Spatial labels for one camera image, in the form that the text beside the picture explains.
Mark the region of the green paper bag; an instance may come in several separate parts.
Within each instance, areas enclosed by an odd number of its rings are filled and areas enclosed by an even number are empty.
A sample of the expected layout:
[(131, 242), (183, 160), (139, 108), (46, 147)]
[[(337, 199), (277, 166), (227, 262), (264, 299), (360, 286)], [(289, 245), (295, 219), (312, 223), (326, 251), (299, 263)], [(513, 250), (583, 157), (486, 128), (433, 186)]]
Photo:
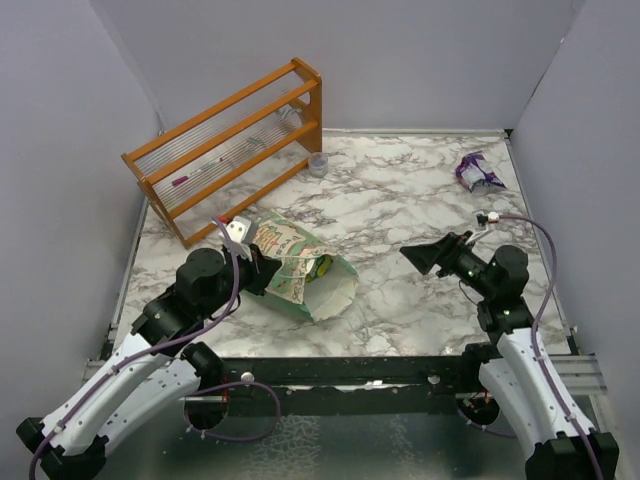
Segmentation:
[[(341, 315), (354, 301), (359, 286), (355, 268), (332, 246), (275, 211), (258, 222), (254, 243), (282, 267), (267, 287), (265, 299), (274, 308), (313, 322)], [(333, 257), (325, 276), (305, 282), (307, 267), (321, 255)]]

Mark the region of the purple snack packet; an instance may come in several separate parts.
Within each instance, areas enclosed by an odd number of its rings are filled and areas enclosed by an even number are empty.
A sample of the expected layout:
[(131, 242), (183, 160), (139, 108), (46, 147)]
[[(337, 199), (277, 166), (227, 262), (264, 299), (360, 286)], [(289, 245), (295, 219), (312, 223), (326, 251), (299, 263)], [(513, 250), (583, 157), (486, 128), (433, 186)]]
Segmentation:
[(454, 170), (454, 176), (469, 192), (481, 188), (506, 188), (481, 151), (464, 155)]

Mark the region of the green chips packet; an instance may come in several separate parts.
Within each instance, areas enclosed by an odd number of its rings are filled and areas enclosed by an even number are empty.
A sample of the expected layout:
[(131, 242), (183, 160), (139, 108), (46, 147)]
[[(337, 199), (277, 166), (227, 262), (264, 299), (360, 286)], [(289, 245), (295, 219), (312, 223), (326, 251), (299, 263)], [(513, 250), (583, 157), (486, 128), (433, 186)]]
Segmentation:
[(305, 274), (305, 282), (310, 283), (326, 275), (333, 264), (333, 257), (321, 255), (311, 261)]

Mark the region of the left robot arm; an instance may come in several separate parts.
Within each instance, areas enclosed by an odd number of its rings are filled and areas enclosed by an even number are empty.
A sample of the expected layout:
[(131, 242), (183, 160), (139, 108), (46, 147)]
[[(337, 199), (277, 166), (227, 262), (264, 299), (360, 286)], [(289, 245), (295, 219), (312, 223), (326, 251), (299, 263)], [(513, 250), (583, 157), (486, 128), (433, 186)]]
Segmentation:
[(200, 336), (219, 324), (248, 291), (264, 294), (281, 268), (256, 245), (191, 252), (176, 280), (150, 301), (100, 369), (50, 414), (16, 429), (31, 451), (28, 476), (93, 479), (123, 443), (169, 403), (190, 395), (228, 394), (255, 380), (231, 377)]

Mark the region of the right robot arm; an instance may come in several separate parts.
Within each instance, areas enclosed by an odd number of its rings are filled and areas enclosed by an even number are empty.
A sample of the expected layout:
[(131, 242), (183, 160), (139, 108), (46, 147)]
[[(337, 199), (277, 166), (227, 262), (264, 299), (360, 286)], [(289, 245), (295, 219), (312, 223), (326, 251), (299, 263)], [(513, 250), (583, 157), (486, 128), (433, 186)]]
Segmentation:
[(576, 403), (524, 300), (527, 254), (503, 245), (484, 261), (473, 246), (473, 235), (466, 232), (400, 249), (420, 274), (454, 275), (482, 298), (478, 322), (497, 355), (463, 362), (461, 383), (472, 391), (485, 388), (496, 401), (525, 454), (527, 478), (614, 478), (618, 443), (612, 434), (598, 431)]

